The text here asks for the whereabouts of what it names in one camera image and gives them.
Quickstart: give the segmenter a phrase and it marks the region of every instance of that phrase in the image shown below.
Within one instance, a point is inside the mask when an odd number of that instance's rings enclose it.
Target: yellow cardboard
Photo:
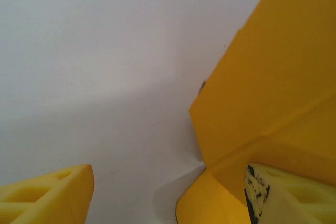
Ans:
[[[261,0],[190,115],[208,172],[242,204],[249,162],[336,186],[336,0]]]

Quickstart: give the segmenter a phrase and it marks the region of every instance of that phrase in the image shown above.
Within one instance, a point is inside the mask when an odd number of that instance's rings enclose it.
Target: black marking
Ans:
[[[265,196],[265,200],[267,199],[268,197],[268,194],[269,194],[269,190],[271,189],[271,187],[268,185],[268,187],[266,188],[266,196]]]
[[[251,224],[258,224],[259,220],[254,214],[252,202],[247,197],[246,189],[244,190],[244,192],[245,192],[246,204],[247,204],[248,214],[250,215]]]
[[[252,166],[248,165],[247,169],[251,173],[252,177],[254,177],[254,170],[253,170]]]
[[[204,88],[204,86],[205,86],[205,80],[203,81],[203,83],[202,83],[202,85],[201,85],[201,87],[200,87],[200,89],[199,89],[198,93],[200,93],[200,92],[201,92],[201,90]]]

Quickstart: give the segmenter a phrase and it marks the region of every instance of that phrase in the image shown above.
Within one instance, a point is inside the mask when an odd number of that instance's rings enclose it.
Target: yellow surface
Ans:
[[[249,223],[247,208],[221,186],[208,170],[178,201],[176,217],[179,223]]]
[[[336,0],[261,0],[190,108],[208,171],[243,204],[250,162],[336,186],[335,17]]]
[[[94,184],[91,165],[78,165],[0,187],[0,223],[85,223]]]
[[[259,224],[331,224],[336,223],[336,188],[314,180],[259,164],[251,164],[254,175],[270,186],[265,201],[255,202],[254,211],[261,211]],[[250,179],[247,170],[246,180]],[[247,187],[257,188],[253,178]]]

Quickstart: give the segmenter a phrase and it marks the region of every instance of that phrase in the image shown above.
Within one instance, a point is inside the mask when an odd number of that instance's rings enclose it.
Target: white backdrop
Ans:
[[[0,184],[80,163],[87,223],[176,223],[188,108],[258,0],[0,0]]]

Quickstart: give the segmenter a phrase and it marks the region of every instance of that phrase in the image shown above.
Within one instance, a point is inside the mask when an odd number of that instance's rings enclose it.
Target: white wall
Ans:
[[[258,0],[0,0],[0,184],[90,163],[87,223],[175,223],[188,107]]]

